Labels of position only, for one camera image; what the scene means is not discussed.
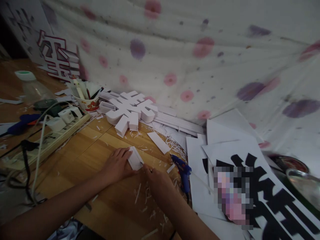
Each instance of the paper cup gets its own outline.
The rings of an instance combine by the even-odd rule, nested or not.
[[[94,112],[99,108],[99,97],[95,99],[80,99],[73,96],[79,103],[80,107],[87,112]]]

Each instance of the black printed character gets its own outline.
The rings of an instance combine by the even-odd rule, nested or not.
[[[253,199],[254,207],[252,210],[249,209],[249,220],[253,227],[258,227],[258,223],[255,218],[263,216],[267,224],[263,230],[262,239],[291,239],[283,227],[288,231],[291,236],[300,234],[304,239],[314,239],[307,230],[297,221],[297,219],[290,213],[286,208],[288,206],[292,212],[304,223],[304,225],[313,233],[318,234],[320,230],[316,227],[301,211],[297,208],[293,198],[285,189],[281,189],[278,193],[273,195],[272,190],[275,184],[266,178],[265,180],[259,181],[259,179],[264,176],[267,172],[261,167],[254,167],[256,157],[248,153],[245,165],[251,167],[252,174],[249,175],[250,179],[250,198]],[[231,160],[237,167],[243,167],[243,160],[238,155],[231,156]],[[217,160],[217,166],[226,165],[226,163]],[[269,211],[267,206],[261,202],[258,198],[258,192],[263,192],[263,199],[267,201],[267,206],[273,212]],[[274,217],[274,214],[281,212],[285,217],[280,223]]]

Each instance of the floral fabric backdrop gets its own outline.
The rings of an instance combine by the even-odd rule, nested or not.
[[[318,0],[44,0],[82,77],[203,125],[232,108],[320,176]]]

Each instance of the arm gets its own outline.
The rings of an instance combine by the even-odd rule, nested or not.
[[[119,148],[113,152],[102,170],[82,184],[76,185],[0,227],[0,239],[47,239],[87,201],[109,185],[137,174],[126,170],[132,152]]]
[[[151,172],[146,164],[143,168],[154,200],[183,240],[219,239],[177,192],[168,174],[157,169],[152,169]]]

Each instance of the metal bowl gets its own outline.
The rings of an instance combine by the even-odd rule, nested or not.
[[[320,179],[296,169],[288,169],[286,175],[295,189],[320,211]]]

